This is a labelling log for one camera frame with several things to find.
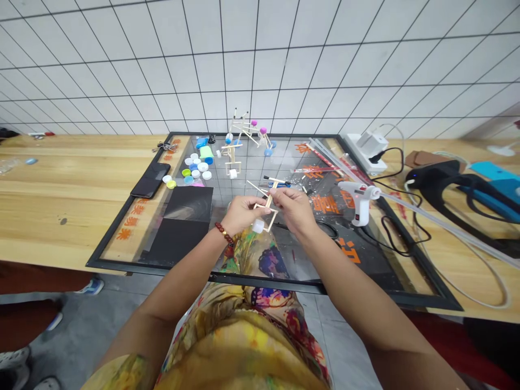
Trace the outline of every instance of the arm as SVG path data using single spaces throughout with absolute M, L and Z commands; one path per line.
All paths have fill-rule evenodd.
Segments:
M 265 200 L 257 197 L 236 197 L 233 200 L 222 220 L 222 226 L 230 236 L 271 212 L 262 207 L 250 210 L 255 203 L 265 205 Z M 215 227 L 211 229 L 132 314 L 98 368 L 119 356 L 135 353 L 146 358 L 151 381 L 154 381 L 170 347 L 177 322 L 197 299 L 227 244 L 222 233 Z
M 316 225 L 307 196 L 291 188 L 270 192 L 330 300 L 365 344 L 383 387 L 467 389 L 390 297 Z

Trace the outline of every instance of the power strip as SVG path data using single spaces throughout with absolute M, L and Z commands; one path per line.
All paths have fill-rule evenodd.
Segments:
M 359 150 L 356 143 L 361 138 L 361 134 L 346 134 L 344 138 L 352 153 L 354 153 L 358 161 L 361 163 L 361 166 L 364 168 L 365 172 L 367 172 L 369 175 L 376 176 L 386 171 L 388 166 L 385 164 L 383 159 L 380 159 L 377 164 L 373 164 L 368 159 L 374 156 L 366 155 L 361 150 Z

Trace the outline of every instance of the black frame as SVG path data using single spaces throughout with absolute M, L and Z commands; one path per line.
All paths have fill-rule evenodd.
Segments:
M 171 132 L 168 134 L 164 142 L 170 141 L 176 135 L 208 135 L 208 133 L 174 133 Z M 226 133 L 215 133 L 215 135 L 226 135 Z M 273 137 L 299 137 L 299 138 L 308 138 L 311 134 L 270 134 Z M 320 138 L 334 138 L 338 144 L 343 148 L 346 153 L 349 153 L 349 156 L 354 160 L 358 167 L 362 167 L 359 163 L 357 157 L 350 153 L 350 148 L 347 143 L 341 138 L 338 134 L 320 134 Z M 156 163 L 159 161 L 163 154 L 164 150 L 161 148 L 157 151 L 154 158 L 150 162 L 150 164 Z M 148 264 L 142 263 L 128 263 L 122 261 L 115 260 L 106 260 L 102 259 L 101 255 L 103 254 L 106 246 L 112 239 L 112 236 L 117 232 L 117 229 L 124 219 L 127 211 L 132 206 L 134 202 L 134 197 L 129 196 L 126 202 L 123 204 L 123 207 L 119 211 L 118 215 L 113 220 L 112 224 L 108 228 L 107 232 L 97 245 L 96 249 L 92 253 L 89 258 L 86 266 L 92 268 L 99 269 L 109 269 L 115 271 L 123 271 L 123 272 L 136 272 L 138 274 L 148 274 L 148 275 L 166 275 L 171 268 L 166 266 L 154 265 L 150 266 Z M 400 234 L 401 238 L 405 242 L 406 246 L 410 248 L 411 254 L 417 264 L 422 268 L 422 271 L 426 274 L 432 287 L 435 288 L 439 295 L 426 295 L 426 294 L 415 294 L 412 292 L 406 291 L 386 291 L 385 292 L 393 299 L 395 303 L 400 306 L 406 307 L 429 307 L 429 308 L 438 308 L 438 309 L 446 309 L 446 310 L 456 310 L 456 311 L 464 311 L 462 306 L 459 304 L 457 299 L 451 293 L 449 288 L 443 282 L 439 274 L 436 272 L 433 264 L 428 260 L 428 258 L 424 255 L 423 251 L 417 246 L 414 245 L 413 238 L 405 229 L 401 220 L 395 215 L 394 211 L 386 202 L 385 198 L 379 198 L 377 200 L 378 206 L 383 212 L 392 218 L 394 222 L 395 228 Z M 266 288 L 275 288 L 281 290 L 291 290 L 298 291 L 302 293 L 312 293 L 312 294 L 327 294 L 325 286 L 321 281 L 294 281 L 287 279 L 276 279 L 276 278 L 264 278 L 259 276 L 250 276 L 250 275 L 241 275 L 241 274 L 224 274 L 222 272 L 211 272 L 210 277 L 208 278 L 209 282 L 218 282 L 218 283 L 228 283 L 228 284 L 236 284 L 236 285 L 248 285 L 253 287 L 266 287 Z

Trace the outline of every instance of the bracelet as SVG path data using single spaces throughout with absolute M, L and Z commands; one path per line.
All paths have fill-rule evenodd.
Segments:
M 228 234 L 228 232 L 226 232 L 224 230 L 224 228 L 222 227 L 222 225 L 218 222 L 215 222 L 215 226 L 217 227 L 218 231 L 220 233 L 222 233 L 224 235 L 224 238 L 226 239 L 226 241 L 229 243 L 230 246 L 234 246 L 235 245 L 235 242 L 233 241 L 233 239 L 231 238 L 231 236 Z

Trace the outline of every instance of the gray floor tile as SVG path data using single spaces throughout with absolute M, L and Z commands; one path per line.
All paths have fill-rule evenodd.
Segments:
M 322 321 L 336 389 L 382 389 L 361 339 L 346 322 Z

